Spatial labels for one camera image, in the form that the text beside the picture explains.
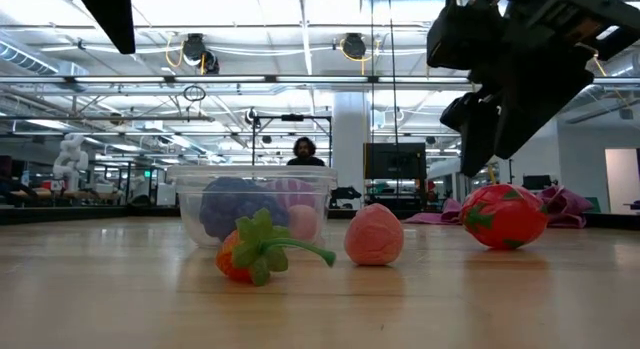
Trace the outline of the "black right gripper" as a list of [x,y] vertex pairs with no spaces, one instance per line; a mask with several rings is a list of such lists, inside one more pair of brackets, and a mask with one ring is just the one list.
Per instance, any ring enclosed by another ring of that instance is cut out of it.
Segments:
[[440,117],[461,136],[460,172],[467,177],[494,154],[510,158],[592,84],[591,58],[608,60],[639,40],[639,10],[622,0],[507,1],[503,14],[491,16],[491,48],[472,69],[474,83],[502,92],[500,115],[495,104],[467,92]]

